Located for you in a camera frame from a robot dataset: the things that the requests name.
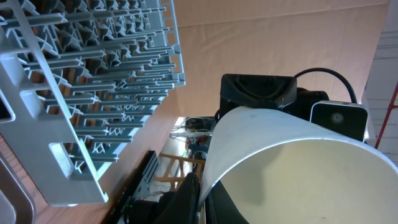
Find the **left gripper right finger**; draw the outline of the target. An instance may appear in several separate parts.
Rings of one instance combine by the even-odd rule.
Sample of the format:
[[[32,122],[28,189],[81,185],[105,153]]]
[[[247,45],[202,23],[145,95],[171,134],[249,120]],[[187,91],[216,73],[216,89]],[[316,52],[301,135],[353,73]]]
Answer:
[[[206,224],[248,224],[219,181],[205,200]]]

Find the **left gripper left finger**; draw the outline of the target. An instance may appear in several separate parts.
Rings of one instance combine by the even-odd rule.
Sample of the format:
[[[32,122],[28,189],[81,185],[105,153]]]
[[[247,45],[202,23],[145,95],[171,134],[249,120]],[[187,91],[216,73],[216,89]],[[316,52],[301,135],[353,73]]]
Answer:
[[[199,178],[187,174],[176,192],[166,192],[158,201],[155,224],[194,224],[200,193]]]

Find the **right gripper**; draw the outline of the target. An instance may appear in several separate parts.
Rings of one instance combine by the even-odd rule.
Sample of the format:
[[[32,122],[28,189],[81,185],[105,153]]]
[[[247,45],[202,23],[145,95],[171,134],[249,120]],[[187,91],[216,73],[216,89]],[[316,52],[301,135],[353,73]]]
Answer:
[[[294,77],[225,74],[214,119],[218,122],[231,110],[246,106],[278,110],[309,121],[312,106],[321,100],[329,100],[324,91],[297,88]]]

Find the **white cup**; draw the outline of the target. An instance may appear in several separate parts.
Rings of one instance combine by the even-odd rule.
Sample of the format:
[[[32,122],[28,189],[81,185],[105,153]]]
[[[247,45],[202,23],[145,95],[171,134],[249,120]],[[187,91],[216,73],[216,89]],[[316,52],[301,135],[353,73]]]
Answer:
[[[222,184],[249,223],[396,223],[397,166],[377,149],[277,110],[215,127],[199,202]]]

